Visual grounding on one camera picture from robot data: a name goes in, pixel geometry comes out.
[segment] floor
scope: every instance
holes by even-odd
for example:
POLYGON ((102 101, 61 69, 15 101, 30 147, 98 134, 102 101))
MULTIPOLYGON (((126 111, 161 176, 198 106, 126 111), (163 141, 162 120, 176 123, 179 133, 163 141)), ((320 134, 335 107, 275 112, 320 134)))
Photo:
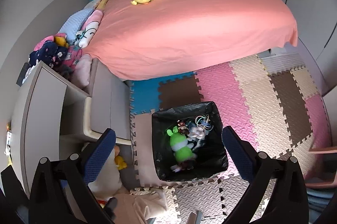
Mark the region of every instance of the floor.
MULTIPOLYGON (((214 101, 224 126, 231 125, 257 151, 265 151, 271 157, 296 156, 307 178, 318 171, 317 159, 307 153, 309 147, 324 146, 330 141, 320 92, 296 53, 262 59, 249 56, 195 73, 134 82, 131 90, 137 179, 142 187, 172 186, 168 189, 173 190, 167 190, 167 198, 173 204, 171 223, 185 223, 189 210, 198 208, 207 212, 202 223, 221 223, 248 184, 240 178, 230 156, 228 170, 217 174, 220 180, 183 186, 159 180, 152 155, 151 112, 214 101), (206 194, 209 198, 205 203, 202 197, 206 194), (209 200, 215 200, 216 204, 210 206, 209 200)), ((263 213, 273 185, 271 181, 255 219, 263 213)), ((157 223, 166 221, 157 219, 157 223)))

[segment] pink plastic chair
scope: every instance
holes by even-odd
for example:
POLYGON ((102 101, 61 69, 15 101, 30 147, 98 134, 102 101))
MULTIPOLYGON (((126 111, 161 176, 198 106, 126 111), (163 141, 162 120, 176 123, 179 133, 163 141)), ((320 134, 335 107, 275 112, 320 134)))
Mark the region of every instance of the pink plastic chair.
MULTIPOLYGON (((326 147, 326 148, 310 148, 309 153, 311 154, 331 154, 337 153, 337 146, 326 147)), ((337 187, 337 172, 332 180, 326 180, 317 183, 306 183, 307 188, 321 189, 321 188, 334 188, 337 187)))

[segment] bed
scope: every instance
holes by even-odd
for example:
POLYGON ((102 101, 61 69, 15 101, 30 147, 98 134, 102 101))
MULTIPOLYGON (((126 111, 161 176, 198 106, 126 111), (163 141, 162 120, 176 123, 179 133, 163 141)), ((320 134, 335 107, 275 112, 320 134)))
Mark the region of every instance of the bed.
POLYGON ((125 80, 195 71, 286 42, 296 21, 281 0, 109 0, 83 49, 125 80))

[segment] chair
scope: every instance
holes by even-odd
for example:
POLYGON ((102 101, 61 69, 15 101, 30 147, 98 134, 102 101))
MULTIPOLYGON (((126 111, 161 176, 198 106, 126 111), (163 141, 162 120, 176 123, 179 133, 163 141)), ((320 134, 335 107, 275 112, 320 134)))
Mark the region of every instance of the chair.
MULTIPOLYGON (((331 90, 323 97, 326 112, 329 117, 331 134, 333 141, 337 141, 337 87, 331 90)), ((325 148, 310 148, 311 154, 332 154, 337 153, 337 146, 325 147, 325 148)), ((317 183, 306 183, 307 188, 334 188, 337 187, 337 172, 332 180, 326 180, 317 183)))

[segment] black garbage bag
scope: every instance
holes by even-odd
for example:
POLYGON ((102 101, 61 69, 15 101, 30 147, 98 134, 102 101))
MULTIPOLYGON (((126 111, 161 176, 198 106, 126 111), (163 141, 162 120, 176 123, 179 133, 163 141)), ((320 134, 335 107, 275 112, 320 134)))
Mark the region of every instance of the black garbage bag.
POLYGON ((225 147, 222 144, 222 122, 218 108, 213 101, 170 108, 152 114, 152 150, 154 165, 158 177, 163 181, 194 181, 207 179, 228 168, 225 147), (171 166, 176 165, 176 159, 170 147, 170 137, 166 130, 177 125, 177 120, 209 115, 212 131, 205 137, 205 143, 195 153, 197 159, 194 168, 173 172, 171 166))

